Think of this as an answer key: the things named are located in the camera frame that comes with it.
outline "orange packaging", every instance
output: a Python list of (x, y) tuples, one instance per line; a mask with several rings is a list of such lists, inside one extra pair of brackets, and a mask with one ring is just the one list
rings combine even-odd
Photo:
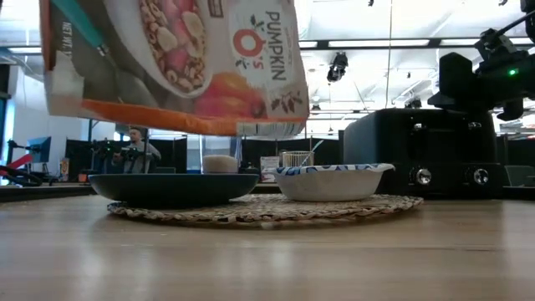
[(41, 0), (41, 14), (51, 115), (272, 137), (308, 118), (292, 0)]

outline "round placemat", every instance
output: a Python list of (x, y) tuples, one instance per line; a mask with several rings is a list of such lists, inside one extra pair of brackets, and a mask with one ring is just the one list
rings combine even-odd
[(218, 207), (149, 210), (114, 202), (108, 211), (132, 219), (186, 227), (301, 227), (358, 222), (404, 212), (423, 203), (412, 196), (373, 195), (354, 202), (294, 202), (282, 194), (247, 195)]

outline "table surface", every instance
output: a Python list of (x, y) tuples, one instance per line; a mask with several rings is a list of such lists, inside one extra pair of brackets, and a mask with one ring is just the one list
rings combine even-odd
[(535, 203), (307, 230), (164, 227), (100, 196), (0, 205), (0, 300), (534, 300)]

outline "person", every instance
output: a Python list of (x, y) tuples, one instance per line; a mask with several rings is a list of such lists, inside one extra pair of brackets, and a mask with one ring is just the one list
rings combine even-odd
[[(140, 152), (143, 152), (145, 149), (145, 142), (142, 140), (143, 135), (141, 134), (141, 128), (139, 127), (130, 127), (129, 131), (130, 136), (130, 145), (129, 148), (135, 148)], [(145, 162), (145, 171), (143, 171), (143, 155), (138, 156), (135, 161), (126, 161), (125, 162), (125, 173), (147, 173), (149, 171), (150, 162), (152, 160), (161, 159), (160, 152), (151, 144), (147, 146), (147, 153), (150, 154), (146, 158)], [(112, 164), (119, 165), (123, 162), (125, 158), (120, 153), (114, 153)]]

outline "computer monitor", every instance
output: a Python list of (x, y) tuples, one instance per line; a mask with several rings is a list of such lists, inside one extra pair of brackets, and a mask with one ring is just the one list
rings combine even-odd
[(28, 140), (28, 153), (32, 155), (32, 163), (48, 163), (52, 137)]

